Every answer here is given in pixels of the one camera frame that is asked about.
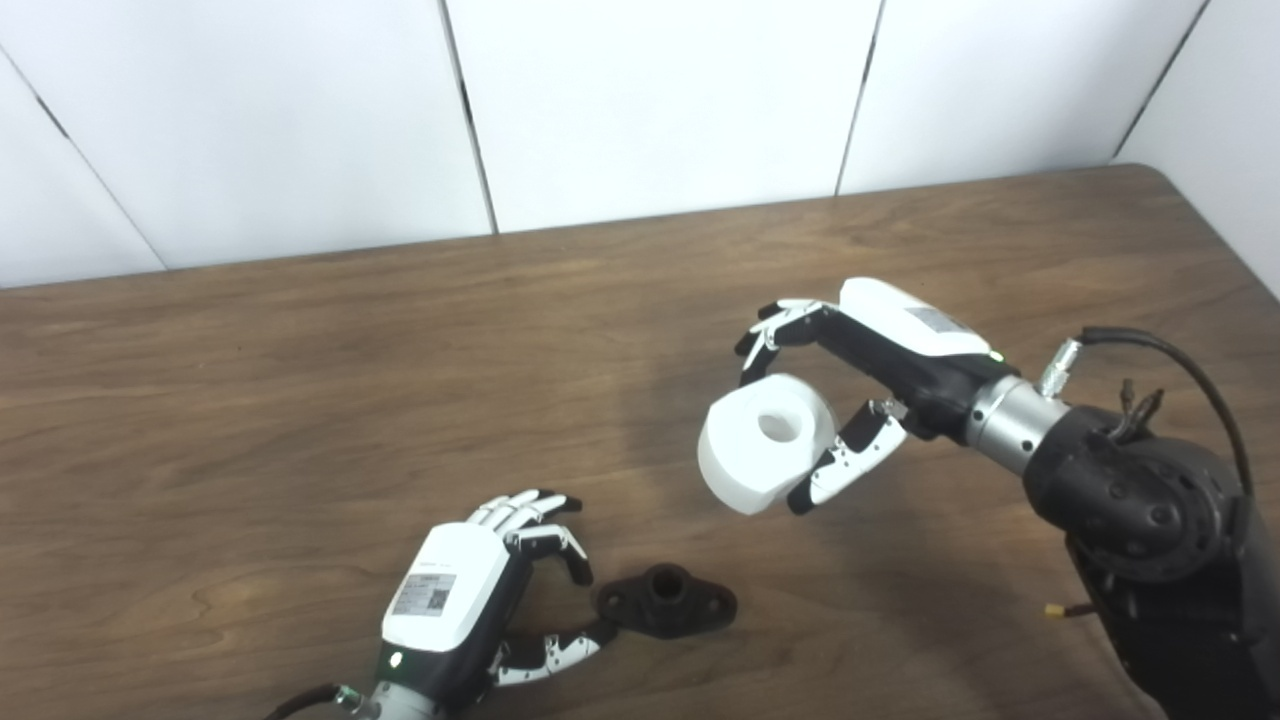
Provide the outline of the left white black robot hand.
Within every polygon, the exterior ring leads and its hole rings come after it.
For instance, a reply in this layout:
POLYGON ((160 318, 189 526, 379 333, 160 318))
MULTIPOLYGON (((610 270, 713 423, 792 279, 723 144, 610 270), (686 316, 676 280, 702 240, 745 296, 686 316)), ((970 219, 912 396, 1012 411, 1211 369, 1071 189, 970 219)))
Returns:
POLYGON ((430 530, 381 620, 379 717, 453 717, 497 688, 563 673, 617 637, 604 619, 541 635, 508 629, 538 560, 558 557, 573 584, 593 584, 584 547, 554 523, 581 507, 567 495, 526 489, 430 530))

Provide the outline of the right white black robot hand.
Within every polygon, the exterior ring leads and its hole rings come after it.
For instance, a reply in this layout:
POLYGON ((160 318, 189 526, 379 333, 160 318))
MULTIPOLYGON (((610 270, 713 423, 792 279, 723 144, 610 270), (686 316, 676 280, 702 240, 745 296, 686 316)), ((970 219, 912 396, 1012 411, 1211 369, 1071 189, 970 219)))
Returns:
POLYGON ((979 392, 1014 374, 980 334, 923 300, 870 277, 846 279, 835 302, 780 299, 760 307, 735 345, 740 386, 760 380, 782 348, 818 345, 883 386, 841 427, 786 503, 804 515, 879 466, 909 436, 963 441, 979 392))

